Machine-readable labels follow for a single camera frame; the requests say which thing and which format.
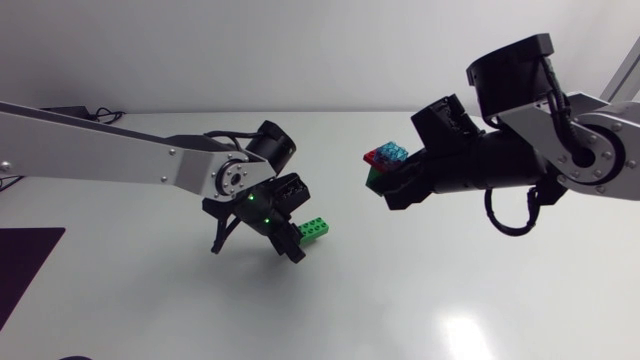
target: red lego brick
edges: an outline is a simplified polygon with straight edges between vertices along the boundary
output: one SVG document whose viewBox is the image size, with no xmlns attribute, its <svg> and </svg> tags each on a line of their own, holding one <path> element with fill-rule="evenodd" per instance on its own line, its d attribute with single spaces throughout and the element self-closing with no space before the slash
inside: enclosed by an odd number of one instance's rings
<svg viewBox="0 0 640 360">
<path fill-rule="evenodd" d="M 374 169 L 378 170 L 381 173 L 387 172 L 387 167 L 384 164 L 376 162 L 373 158 L 376 155 L 376 150 L 371 150 L 366 153 L 363 157 L 363 160 L 367 162 L 367 164 L 371 165 Z"/>
</svg>

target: green lego brick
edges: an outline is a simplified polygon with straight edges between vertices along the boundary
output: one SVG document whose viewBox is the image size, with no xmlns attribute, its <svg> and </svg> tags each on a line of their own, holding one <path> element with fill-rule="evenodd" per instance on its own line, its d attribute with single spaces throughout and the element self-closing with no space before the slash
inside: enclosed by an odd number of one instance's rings
<svg viewBox="0 0 640 360">
<path fill-rule="evenodd" d="M 320 236 L 329 232 L 329 225 L 322 220 L 322 218 L 316 218 L 308 221 L 300 226 L 298 229 L 302 232 L 302 239 L 300 239 L 300 245 L 304 246 Z"/>
<path fill-rule="evenodd" d="M 376 168 L 374 168 L 373 166 L 369 169 L 369 175 L 367 176 L 367 182 L 366 182 L 366 186 L 371 189 L 373 192 L 375 192 L 376 194 L 378 194 L 378 196 L 382 196 L 382 194 L 380 194 L 379 192 L 373 190 L 371 188 L 371 182 L 377 178 L 380 177 L 380 175 L 382 175 L 382 173 L 378 170 L 376 170 Z"/>
</svg>

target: wire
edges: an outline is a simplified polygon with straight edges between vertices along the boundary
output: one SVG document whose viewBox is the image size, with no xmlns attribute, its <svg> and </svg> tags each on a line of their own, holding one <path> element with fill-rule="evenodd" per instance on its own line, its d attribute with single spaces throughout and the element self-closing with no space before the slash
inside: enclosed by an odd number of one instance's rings
<svg viewBox="0 0 640 360">
<path fill-rule="evenodd" d="M 15 185 L 15 183 L 17 183 L 18 181 L 22 180 L 23 178 L 24 178 L 24 176 L 20 176 L 20 175 L 6 176 L 6 177 L 3 177 L 3 178 L 0 178 L 0 192 L 5 191 L 6 189 L 8 189 L 11 186 Z M 14 180 L 12 180 L 7 185 L 4 185 L 4 181 L 5 180 L 9 180 L 9 179 L 14 179 Z"/>
<path fill-rule="evenodd" d="M 210 138 L 219 137 L 219 136 L 228 137 L 229 139 L 231 139 L 231 141 L 233 141 L 234 145 L 236 146 L 236 149 L 238 151 L 242 151 L 242 147 L 240 146 L 240 143 L 238 142 L 238 138 L 241 138 L 241 139 L 253 139 L 253 138 L 261 137 L 261 136 L 263 136 L 263 134 L 262 133 L 241 133 L 241 132 L 235 132 L 235 131 L 214 130 L 214 131 L 209 131 L 207 133 L 204 133 L 204 136 L 210 137 Z"/>
<path fill-rule="evenodd" d="M 209 131 L 208 133 L 204 133 L 204 136 L 208 136 L 208 137 L 233 136 L 241 139 L 253 139 L 253 138 L 261 137 L 262 135 L 263 135 L 262 133 L 241 133 L 236 131 L 224 131 L 224 130 L 214 130 L 214 131 Z"/>
<path fill-rule="evenodd" d="M 529 189 L 527 193 L 527 207 L 529 209 L 529 221 L 527 224 L 521 228 L 512 228 L 506 225 L 503 225 L 493 212 L 493 204 L 491 200 L 491 196 L 493 195 L 493 189 L 487 189 L 484 193 L 484 208 L 487 211 L 487 216 L 489 220 L 501 233 L 509 236 L 522 236 L 527 234 L 534 226 L 536 226 L 536 221 L 538 220 L 538 215 L 540 215 L 540 203 L 538 202 L 538 189 L 536 187 L 532 187 Z"/>
<path fill-rule="evenodd" d="M 547 94 L 547 101 L 549 102 L 549 110 L 556 135 L 565 150 L 572 155 L 574 162 L 578 165 L 586 165 L 589 163 L 588 152 L 586 152 L 582 144 L 580 144 L 576 129 L 571 123 L 571 105 L 569 104 L 569 99 L 560 89 L 560 83 L 558 83 L 558 79 L 548 59 L 543 57 L 540 62 L 547 81 L 551 86 L 551 91 Z"/>
<path fill-rule="evenodd" d="M 106 107 L 100 107 L 95 114 L 90 115 L 90 119 L 97 121 L 99 123 L 102 124 L 107 124 L 107 125 L 111 125 L 114 122 L 120 120 L 122 118 L 123 115 L 125 115 L 126 112 L 124 111 L 111 111 L 109 109 L 107 109 Z M 105 117 L 105 116 L 113 116 L 113 118 L 111 120 L 108 121 L 100 121 L 100 118 Z"/>
<path fill-rule="evenodd" d="M 496 129 L 496 130 L 503 130 L 506 127 L 504 126 L 504 123 L 502 123 L 502 120 L 500 119 L 499 116 L 495 117 L 496 121 L 493 122 L 491 121 L 491 119 L 486 119 L 486 118 L 482 118 L 482 120 L 484 120 L 484 123 L 491 126 L 492 128 Z"/>
</svg>

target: black mat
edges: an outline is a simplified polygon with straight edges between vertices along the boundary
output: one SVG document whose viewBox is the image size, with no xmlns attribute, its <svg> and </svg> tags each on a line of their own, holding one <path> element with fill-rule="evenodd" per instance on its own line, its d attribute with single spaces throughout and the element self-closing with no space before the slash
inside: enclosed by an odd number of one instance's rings
<svg viewBox="0 0 640 360">
<path fill-rule="evenodd" d="M 64 230 L 0 229 L 0 330 Z"/>
</svg>

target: white table surface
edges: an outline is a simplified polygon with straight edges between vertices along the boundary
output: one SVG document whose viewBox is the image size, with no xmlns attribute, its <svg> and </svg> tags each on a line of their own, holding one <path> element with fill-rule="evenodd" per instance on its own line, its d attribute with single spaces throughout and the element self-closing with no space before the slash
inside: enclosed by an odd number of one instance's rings
<svg viewBox="0 0 640 360">
<path fill-rule="evenodd" d="M 1 359 L 639 359 L 640 204 L 567 194 L 523 238 L 489 223 L 482 192 L 391 212 L 362 155 L 421 145 L 410 113 L 128 115 L 160 136 L 253 131 L 298 152 L 328 235 L 294 265 L 241 225 L 219 255 L 201 199 L 163 185 L 27 178 L 0 227 L 67 232 L 0 332 Z M 498 191 L 505 223 L 526 189 Z"/>
</svg>

